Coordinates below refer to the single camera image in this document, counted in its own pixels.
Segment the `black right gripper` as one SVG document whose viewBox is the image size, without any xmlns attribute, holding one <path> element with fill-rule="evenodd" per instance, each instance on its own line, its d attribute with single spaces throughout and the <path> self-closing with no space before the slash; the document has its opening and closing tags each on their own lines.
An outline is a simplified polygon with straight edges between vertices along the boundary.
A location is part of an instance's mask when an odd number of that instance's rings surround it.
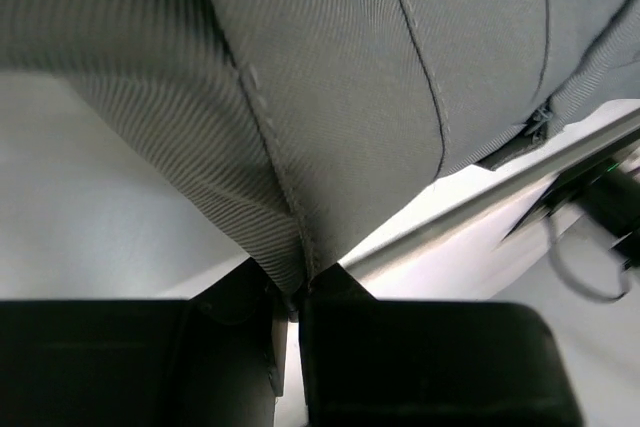
<svg viewBox="0 0 640 427">
<path fill-rule="evenodd" d="M 613 237 L 612 249 L 639 265 L 639 148 L 595 154 L 563 172 L 511 228 L 572 204 Z"/>
</svg>

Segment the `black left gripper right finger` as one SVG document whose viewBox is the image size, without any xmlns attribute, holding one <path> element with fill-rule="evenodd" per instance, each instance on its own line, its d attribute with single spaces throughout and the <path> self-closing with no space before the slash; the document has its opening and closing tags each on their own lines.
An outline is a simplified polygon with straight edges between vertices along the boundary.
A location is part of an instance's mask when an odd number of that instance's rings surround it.
<svg viewBox="0 0 640 427">
<path fill-rule="evenodd" d="M 313 426 L 580 426 L 553 334 L 529 307 L 374 298 L 333 266 L 299 345 Z"/>
</svg>

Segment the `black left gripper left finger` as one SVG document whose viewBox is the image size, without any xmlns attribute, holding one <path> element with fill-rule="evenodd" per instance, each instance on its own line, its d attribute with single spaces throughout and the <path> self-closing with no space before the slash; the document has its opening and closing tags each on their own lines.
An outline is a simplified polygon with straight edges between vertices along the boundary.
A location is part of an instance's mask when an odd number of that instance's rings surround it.
<svg viewBox="0 0 640 427">
<path fill-rule="evenodd" d="M 191 299 L 5 300 L 5 426 L 270 426 L 285 321 L 245 261 Z"/>
</svg>

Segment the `grey pleated skirt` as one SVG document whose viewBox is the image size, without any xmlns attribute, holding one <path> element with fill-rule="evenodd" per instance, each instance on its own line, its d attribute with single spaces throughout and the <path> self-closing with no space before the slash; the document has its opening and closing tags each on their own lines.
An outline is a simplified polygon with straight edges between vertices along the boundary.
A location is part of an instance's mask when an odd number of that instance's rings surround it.
<svg viewBox="0 0 640 427">
<path fill-rule="evenodd" d="M 639 94 L 639 0 L 1 0 L 1 65 L 68 79 L 286 294 L 434 180 Z"/>
</svg>

